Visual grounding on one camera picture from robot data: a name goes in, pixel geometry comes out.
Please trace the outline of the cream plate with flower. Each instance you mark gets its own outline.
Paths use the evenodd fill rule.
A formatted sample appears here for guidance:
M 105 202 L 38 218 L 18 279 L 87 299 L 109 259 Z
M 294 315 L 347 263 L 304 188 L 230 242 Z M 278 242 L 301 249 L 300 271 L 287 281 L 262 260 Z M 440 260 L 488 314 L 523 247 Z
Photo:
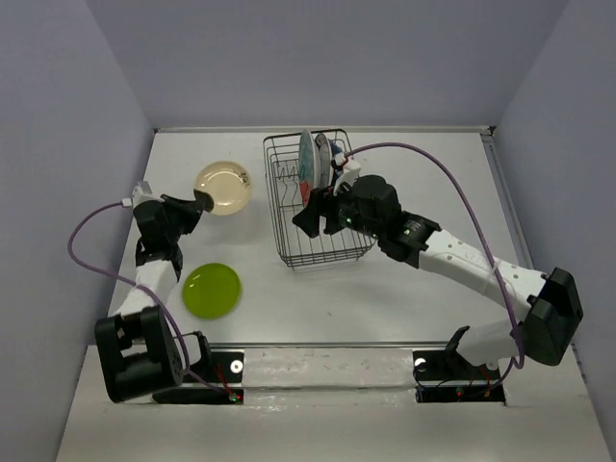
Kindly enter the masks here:
M 203 168 L 193 189 L 209 193 L 215 200 L 215 216 L 230 216 L 244 208 L 252 197 L 248 171 L 235 162 L 218 161 Z

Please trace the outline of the dark blue plate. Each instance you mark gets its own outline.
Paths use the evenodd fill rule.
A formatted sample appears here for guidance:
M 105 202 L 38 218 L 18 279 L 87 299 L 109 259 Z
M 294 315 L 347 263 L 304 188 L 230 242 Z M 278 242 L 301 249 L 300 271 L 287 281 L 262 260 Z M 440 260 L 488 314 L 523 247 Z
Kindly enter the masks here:
M 329 148 L 329 163 L 331 178 L 329 186 L 333 188 L 344 173 L 343 161 L 346 159 L 343 150 L 333 141 L 327 140 L 325 145 Z

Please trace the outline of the red and teal plate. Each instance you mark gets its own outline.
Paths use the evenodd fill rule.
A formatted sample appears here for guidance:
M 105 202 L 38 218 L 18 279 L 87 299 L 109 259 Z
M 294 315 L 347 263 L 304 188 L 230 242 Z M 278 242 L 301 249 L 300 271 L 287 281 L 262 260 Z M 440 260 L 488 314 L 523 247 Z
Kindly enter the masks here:
M 298 180 L 302 203 L 307 205 L 311 191 L 318 185 L 321 176 L 319 151 L 311 132 L 304 129 L 298 145 Z

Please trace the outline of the white plate teal lettered rim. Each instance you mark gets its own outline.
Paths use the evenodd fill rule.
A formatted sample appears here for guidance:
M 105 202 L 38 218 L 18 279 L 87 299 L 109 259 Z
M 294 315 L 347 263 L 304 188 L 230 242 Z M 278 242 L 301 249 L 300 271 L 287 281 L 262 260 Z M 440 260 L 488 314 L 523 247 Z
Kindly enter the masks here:
M 338 153 L 338 146 L 324 133 L 318 133 L 315 137 L 320 161 L 319 188 L 330 187 L 334 181 L 334 168 L 331 165 L 333 157 Z

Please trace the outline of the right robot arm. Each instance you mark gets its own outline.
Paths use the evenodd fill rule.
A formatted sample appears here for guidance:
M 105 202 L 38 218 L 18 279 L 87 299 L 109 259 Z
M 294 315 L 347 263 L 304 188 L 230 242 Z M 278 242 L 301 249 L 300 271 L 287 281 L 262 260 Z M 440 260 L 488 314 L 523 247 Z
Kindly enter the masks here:
M 503 307 L 505 320 L 463 326 L 453 334 L 443 365 L 455 377 L 519 355 L 557 366 L 583 318 L 568 271 L 544 273 L 487 257 L 437 222 L 403 210 L 396 189 L 377 175 L 361 177 L 340 192 L 312 190 L 293 223 L 310 238 L 354 230 L 375 239 L 389 258 L 444 276 Z

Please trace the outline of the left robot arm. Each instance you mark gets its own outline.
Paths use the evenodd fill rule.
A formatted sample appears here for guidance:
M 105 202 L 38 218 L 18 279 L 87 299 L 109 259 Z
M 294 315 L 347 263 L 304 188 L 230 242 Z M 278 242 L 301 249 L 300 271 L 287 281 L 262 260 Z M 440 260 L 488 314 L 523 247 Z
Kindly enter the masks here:
M 186 349 L 179 328 L 167 317 L 164 300 L 180 280 L 179 240 L 194 230 L 214 199 L 196 192 L 193 200 L 155 197 L 144 183 L 135 187 L 132 212 L 140 236 L 135 281 L 120 308 L 96 322 L 94 336 L 108 396 L 123 402 L 207 377 L 213 356 L 201 347 Z

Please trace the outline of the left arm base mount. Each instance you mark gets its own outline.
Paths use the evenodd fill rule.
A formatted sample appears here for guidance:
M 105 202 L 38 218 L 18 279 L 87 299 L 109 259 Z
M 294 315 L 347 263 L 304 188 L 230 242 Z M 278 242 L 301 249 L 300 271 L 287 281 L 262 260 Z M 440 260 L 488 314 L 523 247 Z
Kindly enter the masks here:
M 201 383 L 189 375 L 181 386 L 152 395 L 157 404 L 167 405 L 241 405 L 244 403 L 244 352 L 214 350 L 212 362 L 199 360 L 191 365 L 192 373 L 207 382 Z

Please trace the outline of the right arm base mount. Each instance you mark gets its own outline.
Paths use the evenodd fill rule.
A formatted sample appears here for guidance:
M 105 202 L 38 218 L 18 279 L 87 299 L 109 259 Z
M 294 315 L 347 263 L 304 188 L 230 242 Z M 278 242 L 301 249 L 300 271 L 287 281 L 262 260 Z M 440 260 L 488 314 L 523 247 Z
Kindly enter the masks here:
M 443 349 L 413 353 L 413 378 L 417 403 L 505 403 L 500 370 L 473 366 L 456 350 L 469 326 L 459 328 Z

